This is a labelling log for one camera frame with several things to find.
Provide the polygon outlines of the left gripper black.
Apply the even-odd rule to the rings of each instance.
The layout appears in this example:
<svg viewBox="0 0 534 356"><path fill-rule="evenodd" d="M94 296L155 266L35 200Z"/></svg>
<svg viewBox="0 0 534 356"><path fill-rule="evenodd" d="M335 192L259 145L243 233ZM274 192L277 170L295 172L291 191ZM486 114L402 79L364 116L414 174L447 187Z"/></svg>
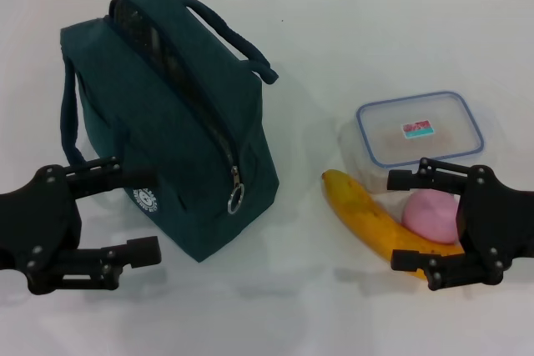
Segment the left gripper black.
<svg viewBox="0 0 534 356"><path fill-rule="evenodd" d="M23 273L33 294L117 289L124 266L161 263L159 240L146 237L107 248L78 249L81 218L73 194L156 186L155 172L124 170L115 157L40 168L29 183L1 196L1 269Z"/></svg>

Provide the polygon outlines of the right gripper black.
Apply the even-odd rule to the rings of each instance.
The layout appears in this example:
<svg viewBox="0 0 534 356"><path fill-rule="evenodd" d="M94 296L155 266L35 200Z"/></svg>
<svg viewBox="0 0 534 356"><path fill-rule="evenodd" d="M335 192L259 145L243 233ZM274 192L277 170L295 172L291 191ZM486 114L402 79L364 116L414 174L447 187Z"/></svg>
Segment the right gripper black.
<svg viewBox="0 0 534 356"><path fill-rule="evenodd" d="M432 189L461 196L459 229L464 253L443 256L395 249L395 271L421 270L436 291L476 283L499 284L516 258L533 257L533 192L507 187L487 166L422 158L417 170L393 169L388 190Z"/></svg>

